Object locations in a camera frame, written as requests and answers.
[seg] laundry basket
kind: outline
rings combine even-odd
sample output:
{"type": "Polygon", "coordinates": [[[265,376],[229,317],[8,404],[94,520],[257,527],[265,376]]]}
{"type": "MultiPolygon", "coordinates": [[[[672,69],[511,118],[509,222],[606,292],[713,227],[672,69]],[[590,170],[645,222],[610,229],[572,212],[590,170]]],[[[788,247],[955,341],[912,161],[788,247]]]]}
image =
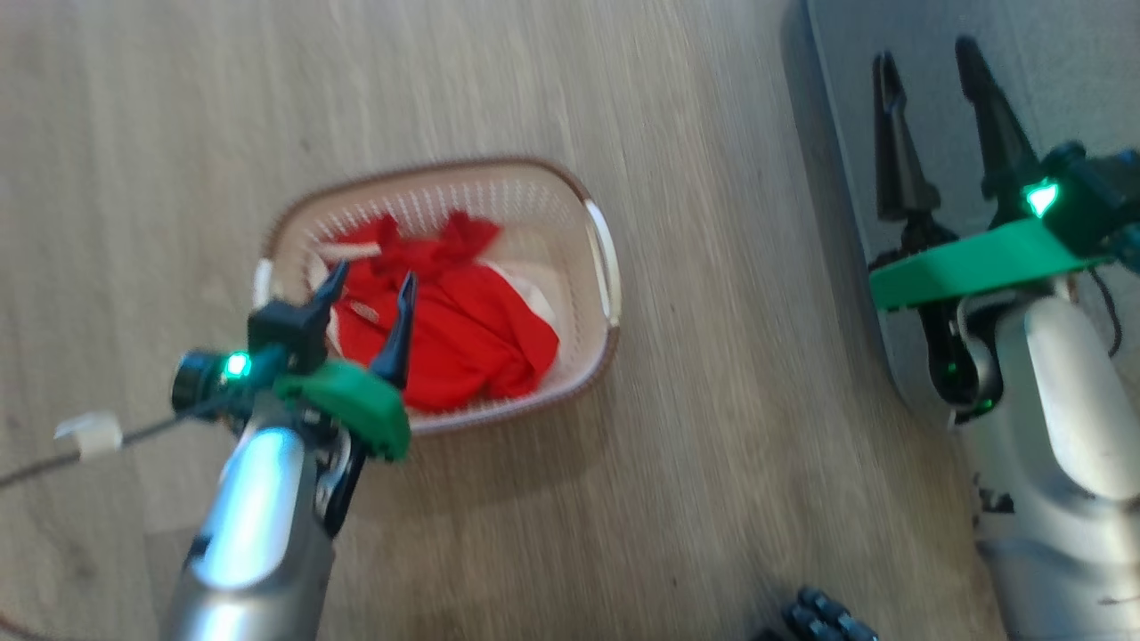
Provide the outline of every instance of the laundry basket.
{"type": "MultiPolygon", "coordinates": [[[[581,393],[605,370],[618,342],[621,282],[605,219],[573,176],[544,161],[503,159],[424,167],[335,187],[302,200],[278,220],[254,276],[254,307],[271,298],[301,303],[325,270],[318,248],[324,251],[384,213],[405,237],[435,236],[456,209],[502,227],[483,258],[542,291],[554,311],[559,352],[534,393],[448,413],[413,412],[414,433],[547,407],[581,393]]],[[[335,351],[336,342],[329,346],[335,351]]]]}

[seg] floor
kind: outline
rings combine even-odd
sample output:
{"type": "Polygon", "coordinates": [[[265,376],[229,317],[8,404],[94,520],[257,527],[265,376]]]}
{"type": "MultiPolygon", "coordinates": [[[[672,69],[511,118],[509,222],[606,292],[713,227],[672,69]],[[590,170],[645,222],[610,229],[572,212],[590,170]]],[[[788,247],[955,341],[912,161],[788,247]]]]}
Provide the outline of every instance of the floor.
{"type": "MultiPolygon", "coordinates": [[[[0,0],[0,470],[166,411],[261,236],[384,169],[546,156],[610,220],[609,375],[369,468],[321,638],[744,640],[803,582],[997,639],[950,438],[893,395],[795,0],[0,0]]],[[[153,639],[231,447],[192,425],[0,496],[0,612],[153,639]]]]}

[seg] basket rim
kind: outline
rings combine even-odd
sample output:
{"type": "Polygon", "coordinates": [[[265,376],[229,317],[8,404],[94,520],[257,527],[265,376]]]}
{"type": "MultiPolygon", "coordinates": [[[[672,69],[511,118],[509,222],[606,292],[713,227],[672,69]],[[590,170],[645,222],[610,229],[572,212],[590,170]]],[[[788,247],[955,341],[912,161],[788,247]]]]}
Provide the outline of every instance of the basket rim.
{"type": "MultiPolygon", "coordinates": [[[[408,165],[391,171],[384,171],[378,173],[372,173],[349,180],[347,182],[341,182],[339,185],[317,189],[315,192],[309,192],[308,194],[296,198],[290,204],[285,211],[277,217],[274,221],[272,227],[270,227],[269,234],[266,236],[264,242],[261,248],[261,259],[272,262],[274,253],[276,252],[282,234],[290,221],[296,217],[302,210],[308,208],[316,201],[321,198],[356,189],[358,187],[364,187],[366,185],[378,182],[383,180],[393,180],[399,178],[406,178],[415,176],[418,173],[426,173],[431,171],[442,171],[442,170],[463,170],[463,169],[480,169],[495,165],[528,165],[537,169],[542,169],[553,173],[559,177],[570,189],[575,193],[581,203],[593,202],[593,197],[583,185],[581,180],[577,176],[570,172],[564,165],[546,160],[538,156],[529,155],[500,155],[500,156],[488,156],[482,159],[467,159],[467,160],[451,160],[434,163],[422,163],[408,165]]],[[[597,362],[589,374],[577,386],[570,388],[560,393],[553,395],[548,398],[536,399],[521,398],[515,403],[497,408],[488,413],[482,413],[479,416],[464,416],[461,414],[453,414],[447,419],[435,420],[429,419],[427,421],[432,423],[431,425],[422,425],[418,429],[413,424],[413,436],[416,437],[431,437],[431,436],[442,436],[451,431],[464,430],[469,428],[486,427],[492,424],[504,423],[506,421],[521,419],[547,408],[553,408],[561,405],[568,400],[572,400],[586,393],[591,388],[593,388],[602,375],[610,368],[613,362],[614,354],[618,347],[618,339],[620,336],[620,326],[610,325],[605,331],[605,339],[602,343],[601,354],[598,355],[597,362]]]]}
{"type": "Polygon", "coordinates": [[[581,202],[593,201],[589,192],[586,190],[586,186],[578,180],[578,177],[570,172],[565,167],[546,159],[538,156],[526,156],[526,155],[504,155],[504,156],[490,156],[486,159],[470,159],[470,160],[453,160],[434,163],[415,164],[409,167],[404,167],[394,169],[391,171],[384,171],[380,173],[372,173],[348,182],[341,182],[333,187],[325,187],[316,192],[309,192],[308,194],[301,196],[290,204],[285,212],[277,217],[274,221],[272,227],[269,228],[269,235],[266,236],[266,241],[261,245],[261,258],[271,259],[277,245],[280,243],[282,233],[285,230],[285,226],[303,209],[308,208],[314,202],[321,198],[356,189],[358,187],[364,187],[372,182],[380,182],[382,180],[394,180],[397,178],[407,178],[409,176],[415,176],[417,173],[427,173],[430,171],[442,171],[442,170],[456,170],[456,169],[479,169],[486,167],[495,167],[502,164],[522,164],[530,165],[538,169],[546,170],[565,182],[570,189],[578,196],[581,202]]]}

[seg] red cloth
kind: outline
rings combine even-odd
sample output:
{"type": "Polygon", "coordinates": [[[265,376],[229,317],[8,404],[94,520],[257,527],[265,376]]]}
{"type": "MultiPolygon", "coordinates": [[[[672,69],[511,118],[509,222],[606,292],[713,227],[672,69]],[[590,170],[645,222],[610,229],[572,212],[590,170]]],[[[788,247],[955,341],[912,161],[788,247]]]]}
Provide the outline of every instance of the red cloth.
{"type": "Polygon", "coordinates": [[[438,240],[401,238],[391,216],[341,238],[381,246],[378,257],[351,265],[334,306],[344,357],[367,366],[376,356],[410,269],[420,289],[405,403],[446,411],[480,395],[535,391],[554,364],[559,338],[502,276],[474,262],[498,232],[492,222],[453,211],[438,240]]]}

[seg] wire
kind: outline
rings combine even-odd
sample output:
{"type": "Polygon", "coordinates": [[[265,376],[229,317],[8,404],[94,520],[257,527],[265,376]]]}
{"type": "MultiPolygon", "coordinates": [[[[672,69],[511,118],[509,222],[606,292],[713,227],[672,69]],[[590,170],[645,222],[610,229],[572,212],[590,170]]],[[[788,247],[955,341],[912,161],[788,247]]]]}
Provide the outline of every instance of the wire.
{"type": "Polygon", "coordinates": [[[1108,318],[1113,322],[1113,346],[1108,348],[1108,357],[1112,358],[1121,350],[1121,343],[1124,342],[1124,326],[1121,325],[1121,317],[1116,311],[1116,301],[1113,300],[1113,292],[1108,290],[1108,284],[1105,283],[1105,279],[1097,271],[1096,267],[1089,268],[1089,275],[1092,276],[1092,282],[1100,290],[1100,295],[1105,299],[1105,309],[1108,311],[1108,318]]]}
{"type": "MultiPolygon", "coordinates": [[[[193,405],[174,414],[170,419],[158,421],[153,425],[147,425],[140,430],[133,431],[124,436],[122,447],[130,447],[141,440],[146,440],[148,438],[158,436],[165,432],[166,430],[173,428],[174,425],[178,425],[182,421],[186,421],[187,419],[193,419],[195,416],[205,414],[207,412],[213,412],[214,409],[225,406],[230,400],[231,397],[229,395],[219,395],[213,398],[203,400],[197,405],[193,405]]],[[[9,487],[23,484],[25,481],[32,480],[36,477],[42,477],[44,474],[63,470],[64,468],[70,468],[81,462],[81,460],[82,459],[80,457],[79,452],[71,452],[67,454],[52,456],[51,459],[44,459],[43,461],[36,461],[35,463],[32,463],[26,468],[22,468],[14,472],[8,472],[7,474],[0,477],[0,492],[3,492],[9,487]]]]}
{"type": "Polygon", "coordinates": [[[34,632],[9,619],[3,614],[0,614],[0,632],[11,639],[15,639],[16,641],[75,641],[72,639],[57,639],[40,632],[34,632]]]}

